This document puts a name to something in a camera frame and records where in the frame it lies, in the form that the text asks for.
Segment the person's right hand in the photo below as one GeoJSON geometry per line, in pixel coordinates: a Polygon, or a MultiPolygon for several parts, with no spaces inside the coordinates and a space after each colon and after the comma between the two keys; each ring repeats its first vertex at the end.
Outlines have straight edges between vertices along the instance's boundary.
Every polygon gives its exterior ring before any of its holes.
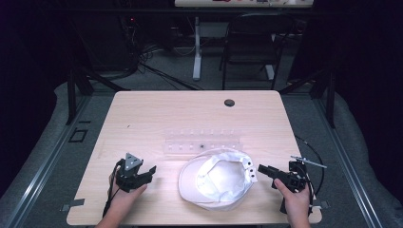
{"type": "Polygon", "coordinates": [[[293,193],[281,180],[278,181],[278,190],[285,199],[285,209],[287,211],[288,221],[308,220],[310,208],[310,191],[308,185],[304,189],[293,193]]]}

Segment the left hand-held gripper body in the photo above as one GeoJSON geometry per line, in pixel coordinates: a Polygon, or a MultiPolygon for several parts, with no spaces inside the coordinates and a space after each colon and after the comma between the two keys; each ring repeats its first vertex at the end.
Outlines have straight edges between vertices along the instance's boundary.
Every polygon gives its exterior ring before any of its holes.
{"type": "Polygon", "coordinates": [[[143,162],[143,160],[130,153],[126,153],[125,158],[118,162],[120,168],[116,175],[116,183],[120,189],[129,193],[131,190],[141,187],[139,184],[139,176],[141,175],[139,170],[143,162]]]}

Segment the clear acrylic rack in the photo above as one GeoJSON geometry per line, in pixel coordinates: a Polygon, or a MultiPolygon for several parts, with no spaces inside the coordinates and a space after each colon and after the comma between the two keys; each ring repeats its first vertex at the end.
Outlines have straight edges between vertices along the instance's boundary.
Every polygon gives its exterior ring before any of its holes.
{"type": "Polygon", "coordinates": [[[164,133],[167,155],[198,155],[217,148],[242,150],[241,133],[235,129],[169,129],[164,133]]]}

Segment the black chair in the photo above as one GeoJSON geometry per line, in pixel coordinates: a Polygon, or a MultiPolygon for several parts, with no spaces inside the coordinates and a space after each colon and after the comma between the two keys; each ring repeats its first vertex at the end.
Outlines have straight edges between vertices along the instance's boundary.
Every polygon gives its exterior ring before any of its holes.
{"type": "Polygon", "coordinates": [[[224,36],[221,56],[221,89],[226,88],[227,66],[271,66],[275,87],[285,40],[294,28],[294,19],[287,14],[245,13],[232,19],[224,36]]]}

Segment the black metal frame stand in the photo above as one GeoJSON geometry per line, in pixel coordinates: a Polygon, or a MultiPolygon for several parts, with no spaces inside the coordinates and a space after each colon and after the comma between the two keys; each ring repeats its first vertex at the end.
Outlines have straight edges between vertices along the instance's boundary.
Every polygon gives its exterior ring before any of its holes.
{"type": "Polygon", "coordinates": [[[93,94],[94,88],[89,81],[90,79],[93,79],[102,85],[111,88],[115,92],[127,91],[127,88],[123,88],[112,83],[108,79],[96,73],[94,70],[91,70],[87,67],[76,66],[72,68],[67,75],[68,117],[66,125],[71,124],[77,115],[76,89],[79,89],[84,96],[91,96],[93,94]]]}
{"type": "Polygon", "coordinates": [[[321,69],[306,78],[299,79],[291,85],[281,89],[279,93],[281,95],[288,94],[311,81],[314,82],[311,90],[309,91],[309,95],[312,99],[319,99],[323,96],[324,92],[327,92],[325,96],[325,118],[329,126],[335,128],[334,109],[336,97],[336,76],[330,69],[321,69]]]}

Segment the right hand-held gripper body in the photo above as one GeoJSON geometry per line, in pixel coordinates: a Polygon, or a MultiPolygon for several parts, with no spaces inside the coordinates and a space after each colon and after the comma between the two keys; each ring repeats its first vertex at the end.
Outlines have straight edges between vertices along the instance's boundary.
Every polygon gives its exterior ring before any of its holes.
{"type": "Polygon", "coordinates": [[[281,172],[279,179],[286,186],[286,188],[292,193],[297,193],[305,189],[306,185],[308,187],[308,192],[310,193],[310,206],[309,213],[312,212],[314,206],[314,198],[321,189],[324,180],[324,171],[327,168],[323,163],[317,163],[310,161],[304,157],[293,156],[293,160],[289,161],[289,168],[287,172],[281,172]],[[318,187],[314,187],[312,184],[306,165],[310,164],[317,166],[321,169],[321,179],[318,187]]]}

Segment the white baseball cap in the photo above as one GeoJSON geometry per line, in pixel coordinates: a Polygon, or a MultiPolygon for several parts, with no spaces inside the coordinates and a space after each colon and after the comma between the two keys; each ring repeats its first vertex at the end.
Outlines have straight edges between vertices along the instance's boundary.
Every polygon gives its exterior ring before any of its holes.
{"type": "Polygon", "coordinates": [[[178,187],[184,200],[209,211],[229,211],[241,203],[257,181],[249,155],[232,148],[215,148],[182,167],[178,187]]]}

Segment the grey tape strip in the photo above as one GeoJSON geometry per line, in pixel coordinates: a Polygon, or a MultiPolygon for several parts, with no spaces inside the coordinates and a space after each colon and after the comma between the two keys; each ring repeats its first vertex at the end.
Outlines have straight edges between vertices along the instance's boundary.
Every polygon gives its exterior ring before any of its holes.
{"type": "Polygon", "coordinates": [[[63,204],[60,208],[61,212],[67,212],[71,207],[82,206],[85,203],[84,199],[74,199],[69,203],[63,204]]]}

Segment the person's left hand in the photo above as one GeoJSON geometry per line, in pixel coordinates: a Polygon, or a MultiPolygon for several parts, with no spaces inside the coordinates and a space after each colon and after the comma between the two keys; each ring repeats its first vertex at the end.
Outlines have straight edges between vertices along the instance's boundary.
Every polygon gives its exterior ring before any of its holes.
{"type": "Polygon", "coordinates": [[[110,204],[110,207],[106,213],[109,218],[116,220],[123,220],[126,215],[130,212],[132,206],[136,199],[144,192],[147,185],[135,189],[129,193],[119,190],[115,195],[110,204]]]}

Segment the white desk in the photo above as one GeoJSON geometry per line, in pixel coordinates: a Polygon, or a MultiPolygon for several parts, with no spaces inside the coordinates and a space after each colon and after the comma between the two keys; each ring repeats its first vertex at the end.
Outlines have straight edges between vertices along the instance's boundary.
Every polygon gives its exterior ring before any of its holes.
{"type": "MultiPolygon", "coordinates": [[[[274,8],[311,8],[315,0],[175,0],[175,6],[180,8],[247,8],[247,9],[274,9],[274,8]]],[[[202,53],[201,53],[201,26],[200,18],[195,17],[195,63],[193,79],[201,78],[202,53]]]]}

